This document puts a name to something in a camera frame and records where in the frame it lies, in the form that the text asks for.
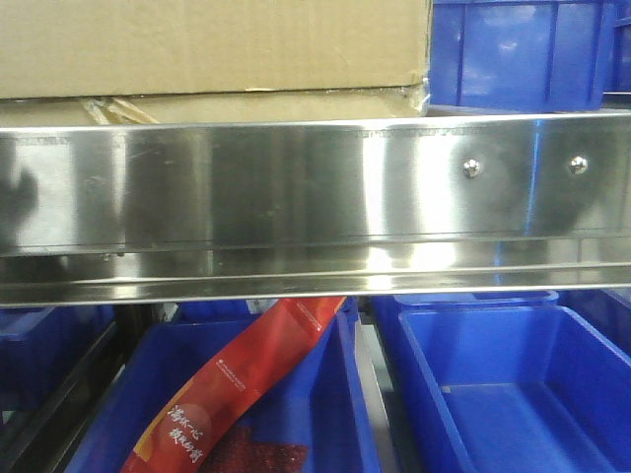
red plastic bag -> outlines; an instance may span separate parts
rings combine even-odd
[[[316,345],[344,298],[281,299],[204,365],[145,430],[122,473],[193,473]]]

